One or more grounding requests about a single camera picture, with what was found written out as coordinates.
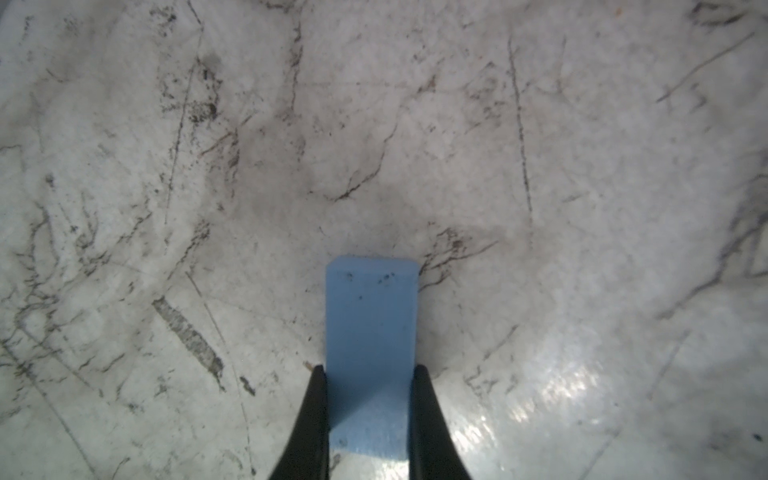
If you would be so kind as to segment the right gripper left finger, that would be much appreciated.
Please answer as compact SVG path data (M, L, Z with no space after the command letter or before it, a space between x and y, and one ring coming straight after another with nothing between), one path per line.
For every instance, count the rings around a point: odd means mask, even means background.
M329 479L329 407L324 368L312 374L286 447L271 480Z

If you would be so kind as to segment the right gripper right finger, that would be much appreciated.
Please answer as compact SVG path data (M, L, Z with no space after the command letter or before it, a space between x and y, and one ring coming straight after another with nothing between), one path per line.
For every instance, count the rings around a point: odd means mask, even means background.
M428 369L415 367L410 392L408 463L411 480L469 480L451 439Z

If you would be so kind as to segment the light blue wood block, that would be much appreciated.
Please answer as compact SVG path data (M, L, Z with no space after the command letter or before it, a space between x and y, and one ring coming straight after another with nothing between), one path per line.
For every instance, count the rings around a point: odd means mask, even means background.
M419 265L338 257L326 268L326 359L332 448L408 456Z

